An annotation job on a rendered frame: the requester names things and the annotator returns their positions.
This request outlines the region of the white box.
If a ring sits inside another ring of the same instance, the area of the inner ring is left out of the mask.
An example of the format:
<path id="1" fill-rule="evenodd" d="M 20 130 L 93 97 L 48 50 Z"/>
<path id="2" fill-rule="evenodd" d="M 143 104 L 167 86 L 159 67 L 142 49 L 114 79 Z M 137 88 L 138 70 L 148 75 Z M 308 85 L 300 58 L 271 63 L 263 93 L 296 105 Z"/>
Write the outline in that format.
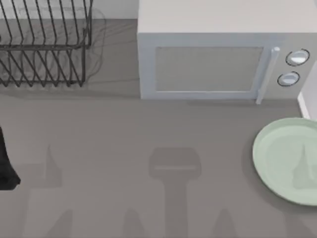
<path id="1" fill-rule="evenodd" d="M 317 121 L 317 61 L 298 96 L 298 104 L 303 118 Z"/>

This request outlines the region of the pale microwave oven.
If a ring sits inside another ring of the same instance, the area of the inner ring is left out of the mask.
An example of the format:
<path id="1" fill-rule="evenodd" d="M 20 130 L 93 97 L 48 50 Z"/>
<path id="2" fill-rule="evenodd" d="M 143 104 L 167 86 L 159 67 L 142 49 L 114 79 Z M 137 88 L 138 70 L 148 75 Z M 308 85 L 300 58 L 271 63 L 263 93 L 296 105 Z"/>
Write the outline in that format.
<path id="1" fill-rule="evenodd" d="M 296 99 L 317 61 L 317 0 L 140 0 L 139 33 L 260 34 L 280 47 L 264 99 Z M 300 49 L 310 58 L 290 66 L 286 56 Z M 277 83 L 297 72 L 293 86 Z"/>

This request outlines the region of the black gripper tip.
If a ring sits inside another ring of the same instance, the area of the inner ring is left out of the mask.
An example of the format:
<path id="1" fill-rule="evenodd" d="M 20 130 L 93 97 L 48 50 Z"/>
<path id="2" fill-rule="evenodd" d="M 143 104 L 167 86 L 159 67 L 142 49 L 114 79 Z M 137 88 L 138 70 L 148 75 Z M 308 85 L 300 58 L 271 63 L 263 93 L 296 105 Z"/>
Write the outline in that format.
<path id="1" fill-rule="evenodd" d="M 21 179 L 9 160 L 3 131 L 0 127 L 0 191 L 14 190 L 20 183 Z"/>

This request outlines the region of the microwave door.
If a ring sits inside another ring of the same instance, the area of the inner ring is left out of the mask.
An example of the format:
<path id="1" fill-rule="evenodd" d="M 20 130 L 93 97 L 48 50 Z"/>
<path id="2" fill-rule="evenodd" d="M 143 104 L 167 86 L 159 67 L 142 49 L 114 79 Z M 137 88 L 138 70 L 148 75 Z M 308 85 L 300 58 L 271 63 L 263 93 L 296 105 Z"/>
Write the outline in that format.
<path id="1" fill-rule="evenodd" d="M 139 33 L 142 99 L 248 100 L 273 43 L 260 34 Z"/>

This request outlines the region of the large microwave knob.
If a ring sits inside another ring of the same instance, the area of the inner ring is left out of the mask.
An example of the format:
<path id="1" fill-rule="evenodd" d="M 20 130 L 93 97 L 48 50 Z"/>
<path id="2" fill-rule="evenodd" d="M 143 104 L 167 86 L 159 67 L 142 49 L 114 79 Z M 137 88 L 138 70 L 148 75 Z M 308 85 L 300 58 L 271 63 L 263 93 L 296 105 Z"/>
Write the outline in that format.
<path id="1" fill-rule="evenodd" d="M 310 52 L 305 49 L 292 51 L 286 56 L 286 63 L 290 66 L 300 66 L 310 58 Z"/>

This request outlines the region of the small microwave knob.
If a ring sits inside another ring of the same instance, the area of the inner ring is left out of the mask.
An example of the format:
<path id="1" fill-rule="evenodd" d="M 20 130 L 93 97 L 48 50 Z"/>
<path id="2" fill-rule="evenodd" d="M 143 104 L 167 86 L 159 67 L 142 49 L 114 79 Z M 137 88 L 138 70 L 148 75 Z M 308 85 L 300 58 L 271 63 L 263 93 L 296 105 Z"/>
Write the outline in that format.
<path id="1" fill-rule="evenodd" d="M 300 80 L 300 75 L 297 72 L 289 72 L 278 77 L 277 83 L 282 87 L 290 87 L 295 85 Z"/>

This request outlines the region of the pale green plate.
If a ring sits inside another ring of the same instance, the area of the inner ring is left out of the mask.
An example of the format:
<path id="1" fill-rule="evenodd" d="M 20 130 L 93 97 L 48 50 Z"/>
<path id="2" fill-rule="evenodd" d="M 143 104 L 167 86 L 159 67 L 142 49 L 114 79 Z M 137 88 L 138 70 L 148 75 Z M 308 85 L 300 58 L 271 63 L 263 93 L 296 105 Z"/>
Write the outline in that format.
<path id="1" fill-rule="evenodd" d="M 257 134 L 254 168 L 263 184 L 295 204 L 317 207 L 317 121 L 275 120 Z"/>

